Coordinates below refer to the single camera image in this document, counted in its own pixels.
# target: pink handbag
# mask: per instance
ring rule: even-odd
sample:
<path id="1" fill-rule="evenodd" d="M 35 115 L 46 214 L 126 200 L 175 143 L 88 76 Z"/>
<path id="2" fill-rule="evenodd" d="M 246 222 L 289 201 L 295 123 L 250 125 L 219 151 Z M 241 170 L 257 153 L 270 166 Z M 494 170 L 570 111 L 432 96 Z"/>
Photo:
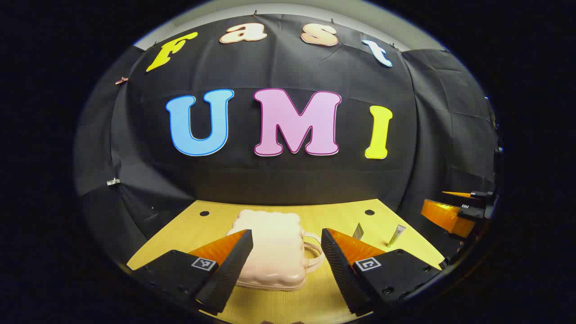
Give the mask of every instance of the pink handbag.
<path id="1" fill-rule="evenodd" d="M 304 236 L 309 236 L 320 243 L 316 234 L 302 229 L 298 214 L 244 209 L 226 236 L 243 229 L 252 230 L 254 247 L 242 268 L 238 286 L 294 291 L 302 288 L 306 274 L 316 270 L 324 261 L 321 247 L 302 240 Z M 320 256 L 305 258 L 305 247 L 317 250 Z"/>

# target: blue letter u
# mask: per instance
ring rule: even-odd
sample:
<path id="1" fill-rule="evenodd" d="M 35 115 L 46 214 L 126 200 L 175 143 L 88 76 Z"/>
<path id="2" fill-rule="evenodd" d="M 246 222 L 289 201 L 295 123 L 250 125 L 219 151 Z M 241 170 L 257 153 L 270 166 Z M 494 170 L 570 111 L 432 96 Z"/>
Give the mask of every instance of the blue letter u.
<path id="1" fill-rule="evenodd" d="M 234 91 L 219 89 L 207 92 L 204 101 L 210 103 L 212 131 L 202 140 L 192 136 L 190 109 L 196 102 L 193 96 L 182 96 L 170 100 L 166 110 L 170 112 L 172 142 L 180 152 L 191 156 L 210 155 L 221 149 L 228 139 L 228 100 Z"/>

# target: black fabric backdrop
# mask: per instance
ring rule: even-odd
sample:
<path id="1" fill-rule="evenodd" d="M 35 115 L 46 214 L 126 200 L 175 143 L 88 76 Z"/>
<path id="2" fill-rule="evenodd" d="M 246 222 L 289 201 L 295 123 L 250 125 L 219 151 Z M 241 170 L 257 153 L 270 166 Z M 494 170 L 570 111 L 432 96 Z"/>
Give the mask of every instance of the black fabric backdrop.
<path id="1" fill-rule="evenodd" d="M 268 35 L 258 42 L 221 44 L 226 29 L 259 22 Z M 212 22 L 174 35 L 144 53 L 132 47 L 105 74 L 88 101 L 76 140 L 75 178 L 83 201 L 109 204 L 86 208 L 86 216 L 108 253 L 125 263 L 195 199 L 261 204 L 331 204 L 378 198 L 441 253 L 450 256 L 458 241 L 420 215 L 425 198 L 442 190 L 491 190 L 492 152 L 497 147 L 488 102 L 466 68 L 446 51 L 399 52 L 350 28 L 334 25 L 333 47 L 300 39 L 314 18 L 280 14 Z M 165 42 L 190 32 L 198 35 L 170 61 L 145 72 Z M 393 67 L 381 66 L 363 39 L 387 52 Z M 114 85 L 120 77 L 129 82 Z M 193 95 L 192 133 L 210 134 L 209 104 L 203 95 L 232 89 L 229 137 L 213 155 L 186 156 L 172 144 L 166 103 Z M 336 113 L 333 156 L 311 156 L 301 149 L 259 157 L 258 89 L 282 88 L 301 112 L 315 91 L 341 95 Z M 393 112 L 388 157 L 370 160 L 369 107 Z M 310 134 L 304 144 L 309 142 Z M 286 147 L 282 136 L 278 141 Z M 117 186 L 107 187 L 113 177 Z M 121 199 L 118 207 L 98 198 Z"/>

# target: pink letter m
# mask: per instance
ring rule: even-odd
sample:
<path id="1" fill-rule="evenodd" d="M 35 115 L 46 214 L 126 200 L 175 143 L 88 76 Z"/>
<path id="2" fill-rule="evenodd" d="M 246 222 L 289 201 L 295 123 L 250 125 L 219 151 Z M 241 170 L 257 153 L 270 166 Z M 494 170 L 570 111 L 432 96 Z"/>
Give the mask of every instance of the pink letter m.
<path id="1" fill-rule="evenodd" d="M 312 130 L 310 143 L 304 150 L 311 155 L 334 155 L 336 144 L 336 108 L 342 98 L 337 93 L 318 91 L 299 114 L 283 89 L 262 89 L 254 93 L 262 105 L 262 133 L 260 144 L 254 147 L 259 156 L 275 156 L 284 148 L 278 143 L 276 129 L 280 128 L 292 153 L 297 153 L 308 131 Z"/>

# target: wooden tabletop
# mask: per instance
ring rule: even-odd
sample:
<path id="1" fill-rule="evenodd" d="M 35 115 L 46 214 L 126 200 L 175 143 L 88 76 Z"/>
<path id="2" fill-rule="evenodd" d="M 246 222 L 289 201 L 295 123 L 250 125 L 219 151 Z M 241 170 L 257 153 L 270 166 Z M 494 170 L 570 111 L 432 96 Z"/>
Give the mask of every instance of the wooden tabletop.
<path id="1" fill-rule="evenodd" d="M 313 206 L 255 206 L 195 201 L 144 244 L 127 265 L 135 270 L 169 250 L 188 253 L 222 238 L 243 209 L 299 214 L 304 230 L 318 236 L 321 236 L 323 228 L 332 228 L 351 236 L 360 223 L 364 230 L 362 241 L 380 250 L 388 252 L 402 248 L 439 270 L 439 264 L 444 260 L 426 239 L 377 199 Z M 368 209 L 374 214 L 366 214 Z M 203 211 L 210 214 L 201 216 Z M 406 227 L 406 230 L 393 244 L 387 246 L 398 225 Z M 305 238 L 304 241 L 318 245 L 311 238 Z M 306 257 L 315 256 L 311 251 L 306 251 Z M 263 321 L 274 324 L 298 321 L 306 324 L 340 324 L 357 318 L 348 311 L 328 261 L 309 273 L 306 284 L 297 291 L 234 287 L 224 311 L 216 317 L 238 324 L 259 324 Z"/>

